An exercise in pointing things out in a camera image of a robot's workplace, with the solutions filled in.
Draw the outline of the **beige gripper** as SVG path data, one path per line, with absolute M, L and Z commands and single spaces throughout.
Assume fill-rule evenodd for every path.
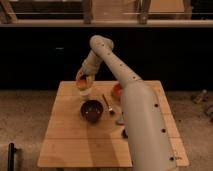
M 80 68 L 76 74 L 76 80 L 82 80 L 82 79 L 85 79 L 88 84 L 91 84 L 93 83 L 95 76 L 85 74 L 83 69 Z

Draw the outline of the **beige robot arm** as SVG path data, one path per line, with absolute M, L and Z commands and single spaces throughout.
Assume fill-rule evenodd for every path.
M 102 61 L 119 81 L 133 171 L 179 171 L 155 91 L 113 53 L 111 39 L 94 35 L 90 48 L 76 74 L 77 88 L 92 87 Z

